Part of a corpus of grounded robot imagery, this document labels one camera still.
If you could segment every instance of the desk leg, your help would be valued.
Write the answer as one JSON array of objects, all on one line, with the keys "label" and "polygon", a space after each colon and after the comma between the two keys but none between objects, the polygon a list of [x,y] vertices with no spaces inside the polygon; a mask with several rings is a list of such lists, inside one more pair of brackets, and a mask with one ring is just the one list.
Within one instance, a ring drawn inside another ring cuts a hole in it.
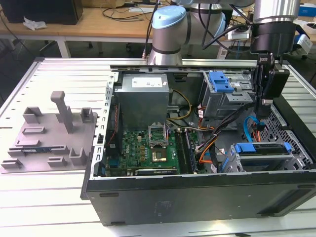
[{"label": "desk leg", "polygon": [[60,54],[63,58],[71,58],[70,51],[66,41],[57,40]]},{"label": "desk leg", "polygon": [[11,39],[1,39],[1,42],[5,44],[11,51],[15,50],[15,46]]},{"label": "desk leg", "polygon": [[102,55],[103,54],[102,42],[97,42],[97,45],[98,45],[99,55]]}]

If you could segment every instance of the yellow wire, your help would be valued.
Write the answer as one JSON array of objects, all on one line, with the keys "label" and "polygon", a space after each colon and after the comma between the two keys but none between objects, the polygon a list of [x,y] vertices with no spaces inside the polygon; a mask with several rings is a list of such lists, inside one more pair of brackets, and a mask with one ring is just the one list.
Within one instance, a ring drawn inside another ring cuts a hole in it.
[{"label": "yellow wire", "polygon": [[182,94],[180,91],[175,90],[175,89],[173,89],[173,90],[176,91],[177,93],[179,93],[179,94],[188,102],[190,109],[189,109],[189,111],[188,111],[188,113],[187,113],[186,115],[183,115],[183,116],[181,116],[181,117],[169,118],[169,119],[170,119],[170,120],[181,120],[181,119],[185,119],[185,118],[187,118],[187,117],[190,115],[190,113],[191,113],[192,104],[189,102],[189,100],[187,99],[187,97],[186,97],[184,94]]}]

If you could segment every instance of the wooden desk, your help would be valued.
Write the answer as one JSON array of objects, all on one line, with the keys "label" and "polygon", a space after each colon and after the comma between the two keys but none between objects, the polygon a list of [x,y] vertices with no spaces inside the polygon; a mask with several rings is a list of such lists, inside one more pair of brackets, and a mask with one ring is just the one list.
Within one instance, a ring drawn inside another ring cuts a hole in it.
[{"label": "wooden desk", "polygon": [[[60,25],[60,24],[47,24],[46,29],[32,31],[26,28],[22,23],[11,24],[7,18],[4,18],[9,29],[16,34],[21,40],[54,40],[57,41],[62,57],[70,57],[67,41],[95,41],[95,42],[145,42],[148,20],[145,16],[140,16],[143,21],[134,22],[120,22],[109,19],[102,15],[100,8],[84,8],[83,15],[76,25]],[[115,13],[114,17],[126,17],[137,15],[139,13]],[[0,38],[15,39],[4,24],[0,22]],[[311,40],[316,42],[316,35],[311,36]]]}]

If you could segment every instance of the ram slot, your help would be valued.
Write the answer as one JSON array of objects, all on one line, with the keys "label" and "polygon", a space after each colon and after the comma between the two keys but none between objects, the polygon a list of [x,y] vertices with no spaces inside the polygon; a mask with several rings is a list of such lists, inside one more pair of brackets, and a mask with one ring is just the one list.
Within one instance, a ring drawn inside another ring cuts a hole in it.
[{"label": "ram slot", "polygon": [[181,139],[181,133],[175,131],[174,132],[174,138],[176,142],[176,149],[177,149],[177,155],[178,155],[178,161],[179,161],[179,168],[180,168],[180,174],[187,174],[187,164],[186,159],[184,155],[184,150],[182,147],[182,139]]},{"label": "ram slot", "polygon": [[187,165],[187,171],[189,174],[193,174],[193,172],[196,170],[195,167],[195,162],[194,162],[194,156],[191,148],[191,142],[188,136],[187,131],[183,131],[181,133],[181,141],[182,141],[182,148],[183,148],[183,153],[184,153],[184,158],[186,161]]}]

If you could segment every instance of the floor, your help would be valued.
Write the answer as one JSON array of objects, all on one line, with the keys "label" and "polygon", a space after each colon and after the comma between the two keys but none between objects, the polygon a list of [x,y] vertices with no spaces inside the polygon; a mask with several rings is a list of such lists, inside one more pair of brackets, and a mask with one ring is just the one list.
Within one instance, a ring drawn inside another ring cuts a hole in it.
[{"label": "floor", "polygon": [[[44,41],[27,40],[24,42],[25,46],[35,55],[39,56],[39,50],[44,47]],[[87,42],[69,42],[69,48],[72,57],[76,58],[93,58],[99,57],[98,49],[95,42],[93,48],[88,48]],[[125,43],[103,43],[103,56],[107,58],[140,58],[143,52],[144,44],[132,43],[131,51],[126,51]],[[182,57],[187,58],[187,46],[182,47]],[[215,59],[218,52],[218,46],[211,46],[207,50],[202,51],[197,45],[194,46],[191,58],[200,59]],[[45,57],[60,57],[57,45],[52,46],[44,53]],[[229,59],[235,59],[236,56],[230,54]],[[243,54],[239,59],[256,59],[255,55],[249,53]],[[309,55],[306,60],[302,60],[297,56],[286,56],[291,65],[308,81],[311,80],[316,73],[316,54]],[[16,44],[15,50],[8,52],[0,57],[0,106],[3,101],[10,95],[11,91],[15,88],[19,80],[32,64],[34,56],[21,46],[20,43]],[[312,82],[316,87],[316,77]]]}]

